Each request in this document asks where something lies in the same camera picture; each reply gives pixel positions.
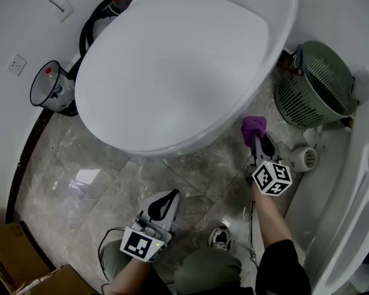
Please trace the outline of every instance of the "purple cloth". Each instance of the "purple cloth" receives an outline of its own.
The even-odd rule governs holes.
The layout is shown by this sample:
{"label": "purple cloth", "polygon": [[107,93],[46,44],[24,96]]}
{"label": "purple cloth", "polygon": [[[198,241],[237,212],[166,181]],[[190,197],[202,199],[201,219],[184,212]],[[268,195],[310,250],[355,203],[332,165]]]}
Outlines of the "purple cloth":
{"label": "purple cloth", "polygon": [[254,135],[264,138],[266,132],[266,119],[264,117],[248,116],[242,121],[240,128],[245,145],[254,150]]}

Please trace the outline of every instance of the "black sleeve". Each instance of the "black sleeve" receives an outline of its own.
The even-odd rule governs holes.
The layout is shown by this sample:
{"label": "black sleeve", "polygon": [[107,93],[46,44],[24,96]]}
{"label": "black sleeve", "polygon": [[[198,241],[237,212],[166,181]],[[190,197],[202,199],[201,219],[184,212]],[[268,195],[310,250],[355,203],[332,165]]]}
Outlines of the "black sleeve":
{"label": "black sleeve", "polygon": [[307,277],[293,242],[283,240],[266,248],[257,272],[256,294],[311,295]]}

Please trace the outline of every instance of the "toilet bowl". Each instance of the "toilet bowl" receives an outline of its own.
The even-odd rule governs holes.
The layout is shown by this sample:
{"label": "toilet bowl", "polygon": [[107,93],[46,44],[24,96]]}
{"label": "toilet bowl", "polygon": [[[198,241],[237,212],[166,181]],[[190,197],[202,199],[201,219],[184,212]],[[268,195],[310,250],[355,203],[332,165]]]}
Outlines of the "toilet bowl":
{"label": "toilet bowl", "polygon": [[298,0],[133,0],[79,69],[79,115],[123,151],[179,156],[246,110],[288,38]]}

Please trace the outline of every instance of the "white appliance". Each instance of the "white appliance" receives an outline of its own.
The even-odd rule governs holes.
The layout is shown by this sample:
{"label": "white appliance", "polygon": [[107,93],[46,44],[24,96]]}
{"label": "white appliance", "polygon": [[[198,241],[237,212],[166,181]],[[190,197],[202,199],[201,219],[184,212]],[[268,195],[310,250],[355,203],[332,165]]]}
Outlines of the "white appliance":
{"label": "white appliance", "polygon": [[306,173],[286,215],[304,252],[315,295],[338,290],[369,252],[369,100],[354,128],[323,132],[317,167]]}
{"label": "white appliance", "polygon": [[298,0],[133,0],[82,62],[82,121],[132,154],[207,146],[268,77],[297,10]]}

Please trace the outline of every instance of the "toilet lid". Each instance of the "toilet lid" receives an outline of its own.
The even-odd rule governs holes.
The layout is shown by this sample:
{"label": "toilet lid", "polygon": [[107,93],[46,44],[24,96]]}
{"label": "toilet lid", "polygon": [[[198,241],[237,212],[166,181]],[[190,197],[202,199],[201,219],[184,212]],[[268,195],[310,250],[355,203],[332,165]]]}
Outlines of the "toilet lid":
{"label": "toilet lid", "polygon": [[125,151],[177,146],[245,95],[263,60],[266,22],[225,0],[141,0],[93,43],[76,79],[86,127]]}

